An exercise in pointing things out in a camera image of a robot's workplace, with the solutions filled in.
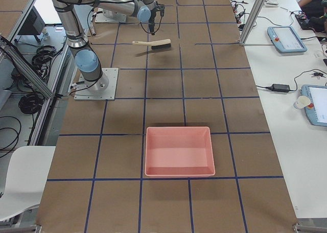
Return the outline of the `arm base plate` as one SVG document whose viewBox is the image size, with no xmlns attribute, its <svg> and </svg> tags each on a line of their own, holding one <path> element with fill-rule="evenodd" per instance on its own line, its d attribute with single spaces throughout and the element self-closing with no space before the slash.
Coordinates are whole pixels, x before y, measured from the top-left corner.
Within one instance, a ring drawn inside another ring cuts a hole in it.
<svg viewBox="0 0 327 233">
<path fill-rule="evenodd" d="M 96 14 L 95 22 L 98 24 L 125 24 L 127 16 L 110 10 L 99 8 Z"/>
<path fill-rule="evenodd" d="M 118 68 L 102 68 L 102 77 L 97 83 L 85 81 L 82 74 L 79 81 L 84 81 L 77 85 L 77 92 L 74 93 L 76 101 L 102 101 L 115 100 L 116 87 L 118 81 Z"/>
</svg>

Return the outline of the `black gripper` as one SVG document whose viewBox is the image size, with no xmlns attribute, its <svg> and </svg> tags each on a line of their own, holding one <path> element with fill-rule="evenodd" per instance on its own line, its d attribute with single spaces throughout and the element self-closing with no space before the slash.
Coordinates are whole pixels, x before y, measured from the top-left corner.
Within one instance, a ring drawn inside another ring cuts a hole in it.
<svg viewBox="0 0 327 233">
<path fill-rule="evenodd" d="M 164 4 L 155 3 L 154 8 L 151 10 L 151 16 L 149 19 L 149 32 L 151 35 L 155 35 L 155 18 L 157 13 L 160 14 L 160 17 L 165 15 L 165 6 Z"/>
</svg>

